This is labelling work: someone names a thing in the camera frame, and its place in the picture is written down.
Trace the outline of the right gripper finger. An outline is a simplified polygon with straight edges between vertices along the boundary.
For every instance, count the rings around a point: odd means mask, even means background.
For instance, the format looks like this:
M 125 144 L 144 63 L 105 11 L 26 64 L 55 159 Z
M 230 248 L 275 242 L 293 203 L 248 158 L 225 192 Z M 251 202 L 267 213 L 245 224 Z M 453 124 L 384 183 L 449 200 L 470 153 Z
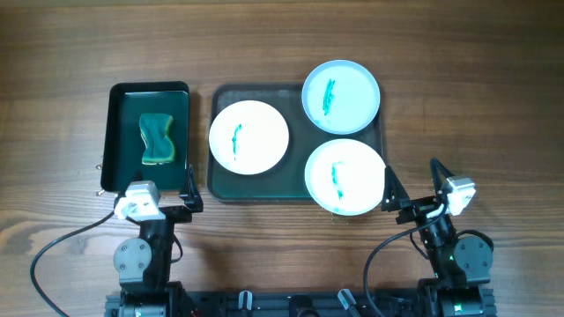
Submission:
M 442 190 L 443 183 L 451 176 L 453 173 L 437 158 L 432 158 L 430 160 L 430 169 L 434 184 L 434 192 L 438 194 Z
M 409 208 L 412 205 L 412 201 L 393 169 L 390 166 L 386 166 L 384 173 L 382 211 L 397 211 Z

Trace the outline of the green yellow sponge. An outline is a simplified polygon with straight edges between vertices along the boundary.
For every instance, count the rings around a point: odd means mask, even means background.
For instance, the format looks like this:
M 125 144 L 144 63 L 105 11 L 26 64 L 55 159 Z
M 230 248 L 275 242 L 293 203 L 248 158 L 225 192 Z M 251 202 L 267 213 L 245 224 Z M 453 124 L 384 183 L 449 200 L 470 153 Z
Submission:
M 145 144 L 143 165 L 164 165 L 175 160 L 176 149 L 170 137 L 174 118 L 170 114 L 145 113 L 139 118 L 140 135 Z

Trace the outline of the white plate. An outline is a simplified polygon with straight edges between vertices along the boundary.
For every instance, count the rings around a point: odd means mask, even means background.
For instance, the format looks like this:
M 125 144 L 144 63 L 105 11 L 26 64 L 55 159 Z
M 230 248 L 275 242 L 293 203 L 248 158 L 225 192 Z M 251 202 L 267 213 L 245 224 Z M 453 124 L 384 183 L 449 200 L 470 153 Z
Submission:
M 289 128 L 282 114 L 258 100 L 221 110 L 211 123 L 209 148 L 226 170 L 254 175 L 272 169 L 286 154 Z
M 381 104 L 380 87 L 364 66 L 331 60 L 313 69 L 301 91 L 306 116 L 317 128 L 350 135 L 367 127 Z
M 340 138 L 318 146 L 304 170 L 306 188 L 323 209 L 358 216 L 382 202 L 385 164 L 373 148 Z

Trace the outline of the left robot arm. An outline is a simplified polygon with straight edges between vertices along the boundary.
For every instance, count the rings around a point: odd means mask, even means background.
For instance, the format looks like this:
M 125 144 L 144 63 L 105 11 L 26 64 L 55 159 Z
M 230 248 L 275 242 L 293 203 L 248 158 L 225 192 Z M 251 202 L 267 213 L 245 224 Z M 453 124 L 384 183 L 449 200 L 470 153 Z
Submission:
M 192 166 L 185 168 L 179 197 L 181 205 L 160 207 L 160 191 L 153 181 L 145 181 L 140 172 L 116 197 L 114 213 L 121 220 L 137 224 L 139 235 L 125 240 L 115 250 L 113 263 L 121 291 L 107 297 L 106 316 L 199 315 L 182 284 L 169 280 L 173 244 L 179 242 L 174 226 L 191 222 L 192 215 L 204 207 Z

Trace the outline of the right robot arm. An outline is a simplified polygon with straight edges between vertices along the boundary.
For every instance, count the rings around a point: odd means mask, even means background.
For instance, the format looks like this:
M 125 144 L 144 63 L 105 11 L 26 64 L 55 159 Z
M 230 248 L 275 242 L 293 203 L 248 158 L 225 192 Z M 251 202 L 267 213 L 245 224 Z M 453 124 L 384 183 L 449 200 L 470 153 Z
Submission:
M 421 279 L 414 310 L 423 316 L 482 316 L 497 314 L 490 282 L 494 243 L 476 230 L 457 231 L 451 221 L 462 214 L 476 194 L 475 183 L 456 176 L 438 159 L 430 162 L 434 194 L 411 199 L 392 168 L 384 169 L 382 210 L 396 211 L 398 224 L 413 222 L 430 261 L 433 278 Z

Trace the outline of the small black water tray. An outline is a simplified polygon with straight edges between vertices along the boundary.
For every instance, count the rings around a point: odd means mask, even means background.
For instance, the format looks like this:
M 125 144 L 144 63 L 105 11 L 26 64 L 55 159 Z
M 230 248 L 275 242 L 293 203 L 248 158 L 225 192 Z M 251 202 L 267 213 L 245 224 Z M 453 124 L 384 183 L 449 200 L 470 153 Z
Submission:
M 170 137 L 175 159 L 165 165 L 142 163 L 145 144 L 138 122 L 142 114 L 162 113 L 173 117 Z M 101 188 L 121 192 L 137 172 L 153 181 L 160 191 L 178 191 L 186 178 L 189 144 L 189 87 L 182 81 L 120 83 L 109 94 Z

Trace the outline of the large grey serving tray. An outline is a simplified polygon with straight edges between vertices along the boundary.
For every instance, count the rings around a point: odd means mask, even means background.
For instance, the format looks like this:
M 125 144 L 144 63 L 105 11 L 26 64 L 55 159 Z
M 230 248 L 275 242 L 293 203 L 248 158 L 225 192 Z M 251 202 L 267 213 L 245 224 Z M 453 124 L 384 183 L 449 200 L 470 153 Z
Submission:
M 208 156 L 206 187 L 223 203 L 310 202 L 304 172 L 310 154 L 321 144 L 338 139 L 316 127 L 304 112 L 302 85 L 297 83 L 225 84 L 211 99 L 211 118 L 242 100 L 258 100 L 278 110 L 289 128 L 289 145 L 284 157 L 266 172 L 241 175 L 225 169 Z

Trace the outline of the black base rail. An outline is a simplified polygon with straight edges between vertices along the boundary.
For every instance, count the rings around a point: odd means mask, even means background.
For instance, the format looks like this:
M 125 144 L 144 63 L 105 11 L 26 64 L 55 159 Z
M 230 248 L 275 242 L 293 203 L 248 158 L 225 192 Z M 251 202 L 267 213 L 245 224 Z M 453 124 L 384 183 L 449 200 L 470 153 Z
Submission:
M 415 289 L 379 290 L 373 301 L 385 316 L 486 316 L 497 307 L 491 289 L 438 291 L 435 295 Z M 241 291 L 186 292 L 176 298 L 168 293 L 153 299 L 130 295 L 107 297 L 106 316 L 374 316 L 365 295 L 339 292 L 256 293 Z

